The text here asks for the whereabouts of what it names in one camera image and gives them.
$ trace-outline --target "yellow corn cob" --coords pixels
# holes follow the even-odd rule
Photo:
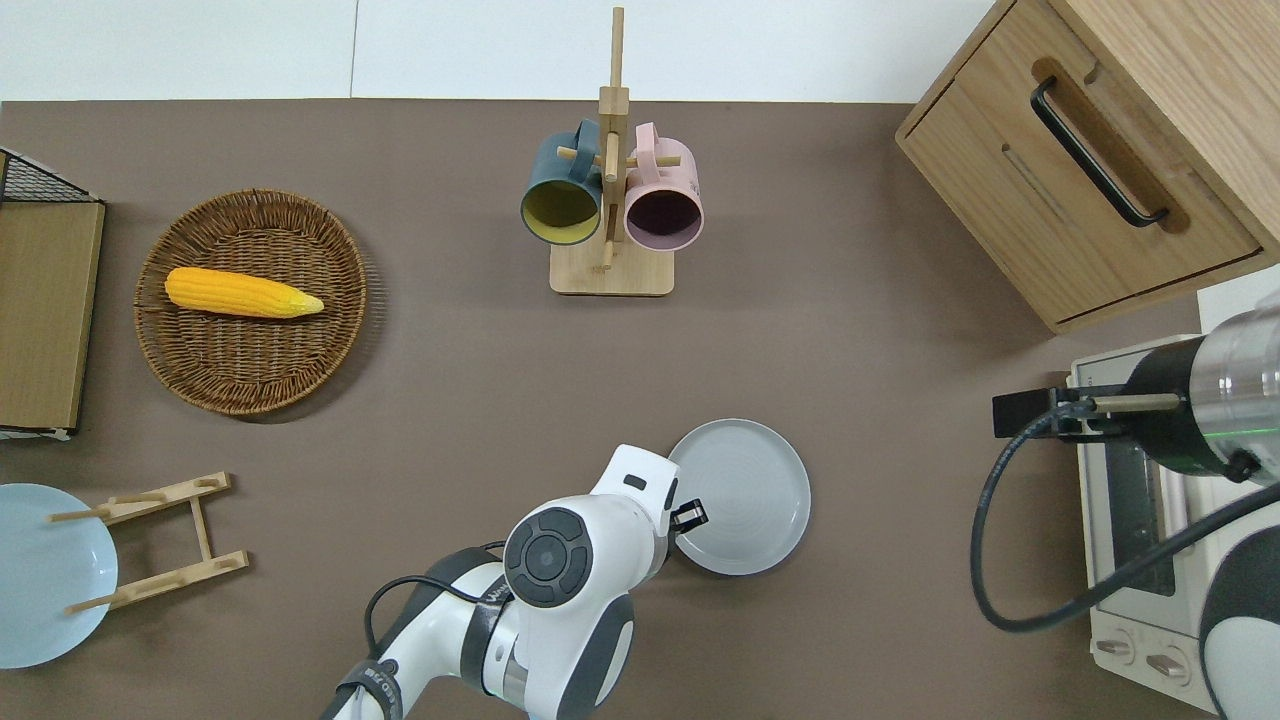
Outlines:
[[[296,287],[204,268],[174,268],[164,290],[175,305],[228,315],[297,318],[324,310],[324,302]]]

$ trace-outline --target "green light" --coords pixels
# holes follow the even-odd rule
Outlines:
[[[1265,436],[1267,433],[1280,433],[1280,428],[1258,428],[1256,430],[1233,430],[1229,433],[1204,433],[1204,438],[1236,437],[1236,436]]]

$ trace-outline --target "brown table surface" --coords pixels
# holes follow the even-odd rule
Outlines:
[[[383,582],[586,492],[618,443],[664,454],[728,416],[796,447],[808,534],[762,575],[677,556],[639,588],[631,659],[598,717],[1204,716],[1094,666],[1087,620],[991,628],[966,559],[1001,447],[991,396],[1194,332],[1194,299],[1053,337],[893,145],[906,110],[634,104],[694,150],[707,208],[676,291],[653,300],[556,295],[516,214],[538,141],[594,102],[5,102],[0,142],[110,205],[81,432],[5,442],[0,482],[95,503],[227,470],[236,487],[205,510],[214,550],[253,565],[114,610],[67,656],[0,673],[0,717],[316,716],[364,655],[361,612]],[[166,391],[131,311],[165,227],[244,187],[325,205],[371,268],[347,364],[257,421]],[[197,559],[189,523],[114,528],[122,582]],[[1083,589],[1065,446],[1015,461],[987,557],[1009,612]],[[453,679],[411,714],[520,716]]]

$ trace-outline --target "wooden base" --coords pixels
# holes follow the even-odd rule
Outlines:
[[[552,247],[552,290],[561,295],[660,297],[676,288],[676,254],[654,252],[626,237],[604,269],[605,227],[577,245]]]
[[[204,557],[201,562],[193,562],[186,568],[178,568],[177,570],[169,570],[168,573],[160,573],[151,575],[150,578],[143,578],[141,580],[120,585],[115,588],[115,592],[111,594],[104,594],[102,597],[95,597],[92,600],[86,600],[84,602],[69,605],[64,612],[67,615],[72,615],[82,610],[88,610],[90,607],[97,607],[99,605],[110,605],[115,609],[140,600],[155,597],[169,591],[183,588],[192,583],[198,583],[200,580],[207,580],[209,578],[215,578],[224,573],[230,573],[232,570],[248,568],[248,553],[243,550],[214,557],[212,548],[209,544],[209,529],[205,527],[205,512],[200,506],[200,498],[209,493],[224,491],[229,487],[232,487],[232,483],[230,478],[227,477],[227,473],[214,473],[211,475],[172,484],[151,492],[113,497],[102,505],[88,510],[50,515],[50,523],[99,518],[102,523],[114,525],[116,523],[132,520],[133,518],[148,515],[157,510],[164,510],[165,507],[170,507],[173,505],[187,502],[191,505],[191,512],[196,520],[196,542],[200,544],[200,556]]]

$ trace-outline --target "white wall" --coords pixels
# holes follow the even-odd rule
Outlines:
[[[1210,332],[1222,320],[1252,310],[1260,300],[1280,290],[1280,265],[1235,278],[1197,293],[1201,332]]]
[[[356,0],[0,0],[0,100],[346,97]]]
[[[914,102],[992,0],[0,0],[0,100]]]

